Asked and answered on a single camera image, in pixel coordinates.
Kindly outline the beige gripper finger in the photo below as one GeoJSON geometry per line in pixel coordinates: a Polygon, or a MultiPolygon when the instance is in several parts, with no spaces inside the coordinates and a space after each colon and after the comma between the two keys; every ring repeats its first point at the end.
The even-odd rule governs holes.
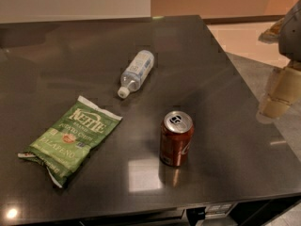
{"type": "Polygon", "coordinates": [[[264,96],[261,98],[259,105],[260,113],[268,118],[279,118],[284,114],[291,105],[276,101],[272,98],[272,89],[277,79],[277,75],[281,69],[274,69],[268,79],[266,91],[264,96]]]}
{"type": "Polygon", "coordinates": [[[294,104],[301,97],[301,62],[291,60],[277,75],[272,98],[286,105],[294,104]]]}

